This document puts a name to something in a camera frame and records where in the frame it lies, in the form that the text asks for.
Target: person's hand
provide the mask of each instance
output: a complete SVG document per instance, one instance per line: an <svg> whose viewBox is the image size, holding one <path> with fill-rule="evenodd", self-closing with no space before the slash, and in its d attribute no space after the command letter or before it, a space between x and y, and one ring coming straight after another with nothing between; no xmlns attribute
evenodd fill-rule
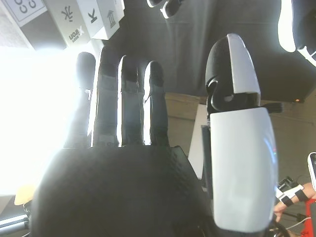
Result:
<svg viewBox="0 0 316 237"><path fill-rule="evenodd" d="M275 205L274 213L276 215L276 222L280 221L281 216L286 208L287 208L286 205L281 201L277 205Z"/></svg>

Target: smartphone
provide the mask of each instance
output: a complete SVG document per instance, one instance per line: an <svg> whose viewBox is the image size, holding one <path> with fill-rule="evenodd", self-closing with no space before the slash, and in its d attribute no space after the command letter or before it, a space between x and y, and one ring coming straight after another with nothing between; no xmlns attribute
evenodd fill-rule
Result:
<svg viewBox="0 0 316 237"><path fill-rule="evenodd" d="M312 185L316 191L316 152L312 152L307 157L308 170L312 180Z"/></svg>

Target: wrist strap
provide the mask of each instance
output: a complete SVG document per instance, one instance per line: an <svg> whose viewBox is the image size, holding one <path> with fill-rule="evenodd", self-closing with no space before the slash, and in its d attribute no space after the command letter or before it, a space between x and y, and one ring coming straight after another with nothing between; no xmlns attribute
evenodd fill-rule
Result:
<svg viewBox="0 0 316 237"><path fill-rule="evenodd" d="M292 200L288 197L285 196L284 198L282 198L281 200L287 207L293 205L294 203L292 202Z"/></svg>
<svg viewBox="0 0 316 237"><path fill-rule="evenodd" d="M295 193L295 195L298 197L299 201L308 201L309 198L305 195L305 193L302 190L299 190Z"/></svg>

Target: red object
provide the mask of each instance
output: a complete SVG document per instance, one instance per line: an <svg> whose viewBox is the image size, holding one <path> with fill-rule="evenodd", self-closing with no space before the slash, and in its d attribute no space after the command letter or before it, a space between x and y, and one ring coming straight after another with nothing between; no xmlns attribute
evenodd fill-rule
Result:
<svg viewBox="0 0 316 237"><path fill-rule="evenodd" d="M305 202L307 217L311 217L310 205L314 202L316 202L316 199L309 199L307 202ZM304 223L304 226L305 227L301 232L301 237L314 237L312 220L311 219L306 220Z"/></svg>

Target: ceiling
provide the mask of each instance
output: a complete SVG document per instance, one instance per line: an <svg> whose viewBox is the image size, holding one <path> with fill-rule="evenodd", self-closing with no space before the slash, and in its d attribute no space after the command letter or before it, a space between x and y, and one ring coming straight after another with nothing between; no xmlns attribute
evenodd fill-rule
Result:
<svg viewBox="0 0 316 237"><path fill-rule="evenodd" d="M313 0L293 4L294 26L316 7ZM316 68L298 52L288 53L279 45L280 0L185 0L168 20L159 10L161 5L149 8L145 0L125 1L125 7L120 29L109 44L123 54L159 61L167 92L206 95L207 56L227 33L244 40L263 99L304 101L316 86Z"/></svg>

